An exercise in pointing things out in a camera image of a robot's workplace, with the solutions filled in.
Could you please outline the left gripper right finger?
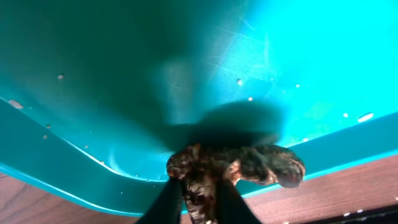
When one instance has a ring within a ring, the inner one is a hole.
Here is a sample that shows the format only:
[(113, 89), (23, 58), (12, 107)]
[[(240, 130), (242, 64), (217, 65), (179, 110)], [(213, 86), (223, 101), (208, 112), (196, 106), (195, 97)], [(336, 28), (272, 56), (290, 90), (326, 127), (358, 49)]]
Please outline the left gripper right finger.
[(220, 224), (261, 224), (229, 180), (216, 185), (216, 217)]

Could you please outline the brown food scrap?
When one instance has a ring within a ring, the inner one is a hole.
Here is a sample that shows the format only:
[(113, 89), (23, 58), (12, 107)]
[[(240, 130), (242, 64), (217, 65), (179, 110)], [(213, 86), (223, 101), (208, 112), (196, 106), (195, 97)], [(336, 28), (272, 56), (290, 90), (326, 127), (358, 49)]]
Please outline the brown food scrap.
[(172, 155), (166, 165), (170, 178), (182, 183), (183, 199), (192, 223), (218, 223), (216, 183), (227, 180), (296, 188), (304, 180), (305, 163), (294, 151), (275, 144), (212, 146), (192, 144)]

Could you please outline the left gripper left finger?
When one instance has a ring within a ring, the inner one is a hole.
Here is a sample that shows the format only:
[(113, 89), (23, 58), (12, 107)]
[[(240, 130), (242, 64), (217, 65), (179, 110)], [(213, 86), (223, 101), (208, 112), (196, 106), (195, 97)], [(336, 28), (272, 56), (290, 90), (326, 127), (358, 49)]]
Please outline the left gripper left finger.
[(150, 209), (136, 224), (179, 224), (182, 211), (181, 181), (170, 178)]

